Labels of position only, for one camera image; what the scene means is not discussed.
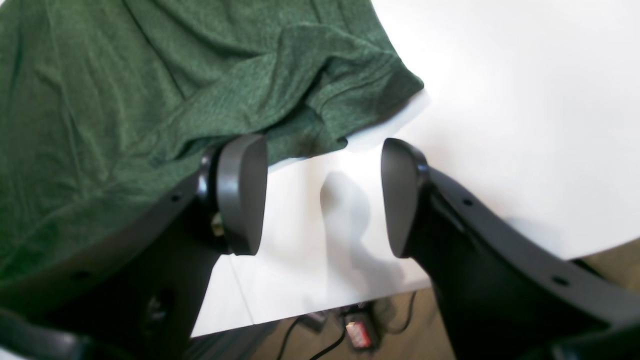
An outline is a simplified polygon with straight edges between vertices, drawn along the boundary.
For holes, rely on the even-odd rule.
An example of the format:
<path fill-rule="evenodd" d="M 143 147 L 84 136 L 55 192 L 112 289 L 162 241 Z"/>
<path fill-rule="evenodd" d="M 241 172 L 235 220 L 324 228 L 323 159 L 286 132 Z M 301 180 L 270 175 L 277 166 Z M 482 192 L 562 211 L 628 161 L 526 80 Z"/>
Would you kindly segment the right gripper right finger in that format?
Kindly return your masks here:
<path fill-rule="evenodd" d="M 458 360 L 637 360 L 639 296 L 537 246 L 406 141 L 382 145 L 393 255 L 434 289 Z"/>

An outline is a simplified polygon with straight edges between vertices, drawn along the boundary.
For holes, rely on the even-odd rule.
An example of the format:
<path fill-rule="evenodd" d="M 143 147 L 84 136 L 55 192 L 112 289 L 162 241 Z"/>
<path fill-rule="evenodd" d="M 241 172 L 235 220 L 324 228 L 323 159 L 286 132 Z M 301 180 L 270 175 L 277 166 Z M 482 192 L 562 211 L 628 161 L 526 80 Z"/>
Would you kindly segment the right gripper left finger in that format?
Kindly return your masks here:
<path fill-rule="evenodd" d="M 28 360 L 178 360 L 221 255 L 254 256 L 266 139 L 202 155 L 135 223 L 1 290 L 1 349 Z"/>

